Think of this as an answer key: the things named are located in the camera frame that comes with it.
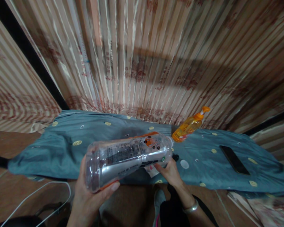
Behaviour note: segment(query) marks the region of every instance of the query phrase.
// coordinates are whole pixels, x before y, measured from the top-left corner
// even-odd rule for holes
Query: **blue blanket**
[[[151,131],[170,136],[177,128],[129,118],[80,110],[62,111],[39,139],[10,160],[8,169],[13,174],[76,179],[81,159],[92,142],[123,139],[128,138],[126,135],[133,137]],[[220,145],[231,147],[251,175],[236,173]],[[209,189],[284,194],[284,166],[247,135],[198,129],[183,143],[175,143],[174,153],[180,156],[177,166],[187,184],[201,184]],[[188,169],[181,167],[181,160],[189,163]],[[150,178],[142,168],[121,183],[152,184],[158,180],[166,183],[161,174]]]

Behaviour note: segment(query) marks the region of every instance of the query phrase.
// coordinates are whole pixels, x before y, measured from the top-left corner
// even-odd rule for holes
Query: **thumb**
[[[154,167],[156,168],[156,170],[159,171],[159,173],[162,173],[164,171],[164,168],[161,165],[157,164],[157,163],[154,164]]]
[[[106,200],[108,200],[110,196],[119,188],[119,186],[120,182],[117,181],[95,194],[97,206],[100,207]]]

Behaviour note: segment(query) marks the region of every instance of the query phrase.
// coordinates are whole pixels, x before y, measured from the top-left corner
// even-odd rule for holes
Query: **silver bracelet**
[[[182,209],[182,210],[185,214],[189,214],[191,212],[194,212],[198,208],[198,206],[199,206],[198,200],[195,199],[195,204],[191,208],[188,208],[186,210]]]

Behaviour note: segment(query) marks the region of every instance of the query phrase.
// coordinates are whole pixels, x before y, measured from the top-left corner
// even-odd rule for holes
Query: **plastic bottle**
[[[172,134],[172,138],[174,141],[180,143],[183,142],[189,134],[192,134],[196,131],[202,124],[202,119],[204,117],[204,113],[210,111],[209,107],[202,107],[202,111],[197,113],[194,116],[187,118],[183,124]]]
[[[87,148],[86,187],[95,193],[141,167],[166,164],[172,158],[173,144],[171,137],[158,132],[94,142]]]

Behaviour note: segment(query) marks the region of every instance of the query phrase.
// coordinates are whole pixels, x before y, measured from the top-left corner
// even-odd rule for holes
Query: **hand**
[[[181,186],[184,183],[178,172],[175,160],[171,159],[165,169],[157,163],[154,166],[173,187]]]
[[[93,194],[85,185],[85,158],[81,161],[80,173],[75,186],[75,197],[67,227],[91,226],[98,215],[100,206],[118,189],[119,182]]]

